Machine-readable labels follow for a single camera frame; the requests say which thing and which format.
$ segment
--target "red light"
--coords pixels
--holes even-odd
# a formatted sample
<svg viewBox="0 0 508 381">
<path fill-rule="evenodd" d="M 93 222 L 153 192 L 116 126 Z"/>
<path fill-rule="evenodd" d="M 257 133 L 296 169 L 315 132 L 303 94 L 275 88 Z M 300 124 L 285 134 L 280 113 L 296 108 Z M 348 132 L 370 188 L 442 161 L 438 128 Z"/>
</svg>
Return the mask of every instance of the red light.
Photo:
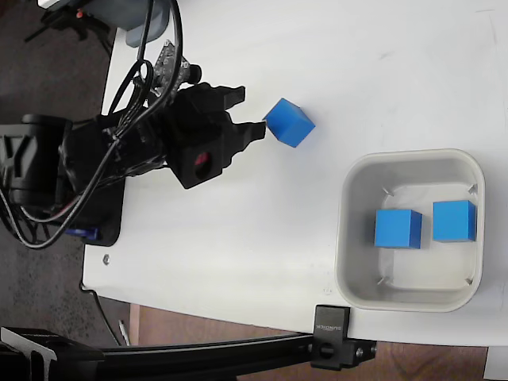
<svg viewBox="0 0 508 381">
<path fill-rule="evenodd" d="M 206 163 L 208 160 L 210 160 L 210 154 L 208 152 L 203 152 L 198 155 L 196 158 L 196 161 L 194 162 L 194 166 L 198 166 L 201 164 Z"/>
</svg>

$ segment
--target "blue cube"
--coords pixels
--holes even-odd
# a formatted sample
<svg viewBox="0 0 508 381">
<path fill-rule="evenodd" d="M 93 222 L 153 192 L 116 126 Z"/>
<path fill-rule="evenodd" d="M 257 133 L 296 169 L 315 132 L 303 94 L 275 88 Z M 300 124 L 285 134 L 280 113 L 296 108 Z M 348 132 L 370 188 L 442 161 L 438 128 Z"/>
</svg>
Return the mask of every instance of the blue cube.
<svg viewBox="0 0 508 381">
<path fill-rule="evenodd" d="M 476 239 L 476 206 L 468 200 L 435 202 L 433 206 L 435 241 L 464 242 Z"/>
<path fill-rule="evenodd" d="M 375 214 L 375 246 L 420 248 L 421 214 L 414 210 L 378 210 Z"/>
<path fill-rule="evenodd" d="M 277 102 L 264 120 L 275 137 L 291 147 L 298 146 L 315 127 L 302 109 L 284 98 Z"/>
</svg>

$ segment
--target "white container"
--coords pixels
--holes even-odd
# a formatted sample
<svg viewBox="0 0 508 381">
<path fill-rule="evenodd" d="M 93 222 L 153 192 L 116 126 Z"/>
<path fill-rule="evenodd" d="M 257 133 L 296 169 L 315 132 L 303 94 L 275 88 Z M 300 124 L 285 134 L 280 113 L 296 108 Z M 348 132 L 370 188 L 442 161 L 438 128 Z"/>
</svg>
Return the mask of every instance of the white container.
<svg viewBox="0 0 508 381">
<path fill-rule="evenodd" d="M 466 199 L 476 205 L 476 241 L 433 241 L 433 203 Z M 375 247 L 378 209 L 421 213 L 421 248 Z M 438 149 L 365 156 L 344 181 L 338 288 L 352 306 L 369 310 L 456 310 L 479 286 L 484 222 L 485 178 L 466 152 Z"/>
</svg>

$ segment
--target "robotic arm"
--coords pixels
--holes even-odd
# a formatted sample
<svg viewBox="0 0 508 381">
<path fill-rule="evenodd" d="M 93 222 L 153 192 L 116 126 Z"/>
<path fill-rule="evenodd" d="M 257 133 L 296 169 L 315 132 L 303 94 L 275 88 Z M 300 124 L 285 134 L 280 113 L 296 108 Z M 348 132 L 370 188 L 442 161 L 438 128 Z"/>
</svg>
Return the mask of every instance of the robotic arm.
<svg viewBox="0 0 508 381">
<path fill-rule="evenodd" d="M 219 176 L 236 153 L 264 138 L 264 122 L 237 125 L 227 112 L 244 101 L 244 87 L 199 83 L 201 68 L 181 55 L 178 5 L 170 3 L 175 45 L 166 41 L 155 67 L 138 54 L 107 115 L 79 125 L 25 115 L 20 125 L 0 125 L 0 218 L 25 246 L 47 248 L 61 234 L 76 231 L 87 243 L 97 243 L 114 214 L 116 236 L 97 243 L 111 245 L 119 233 L 126 176 L 168 167 L 188 189 Z M 149 20 L 147 15 L 145 32 Z M 115 111 L 129 82 L 134 84 L 129 104 Z M 180 90 L 183 83 L 191 86 Z M 111 202 L 101 204 L 107 198 Z M 118 199 L 120 213 L 108 213 Z M 40 226 L 45 240 L 37 236 Z M 48 226 L 56 227 L 55 234 Z"/>
</svg>

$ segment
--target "tabletop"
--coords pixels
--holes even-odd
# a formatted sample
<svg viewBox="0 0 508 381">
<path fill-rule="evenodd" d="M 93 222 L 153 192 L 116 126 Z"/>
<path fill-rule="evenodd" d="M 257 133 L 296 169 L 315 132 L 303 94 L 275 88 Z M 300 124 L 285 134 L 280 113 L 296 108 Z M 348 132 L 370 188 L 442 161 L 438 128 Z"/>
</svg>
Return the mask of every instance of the tabletop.
<svg viewBox="0 0 508 381">
<path fill-rule="evenodd" d="M 497 0 L 182 0 L 184 55 L 213 86 L 246 86 L 235 122 L 281 98 L 316 124 L 297 147 L 269 132 L 223 174 L 184 190 L 170 170 L 128 179 L 121 234 L 86 247 L 100 295 L 312 332 L 335 281 L 341 187 L 373 152 L 459 148 L 486 178 L 483 278 L 446 314 L 353 309 L 349 336 L 508 345 L 508 3 Z M 147 47 L 155 62 L 166 33 Z M 103 109 L 136 58 L 116 35 Z M 109 265 L 102 257 L 110 256 Z"/>
</svg>

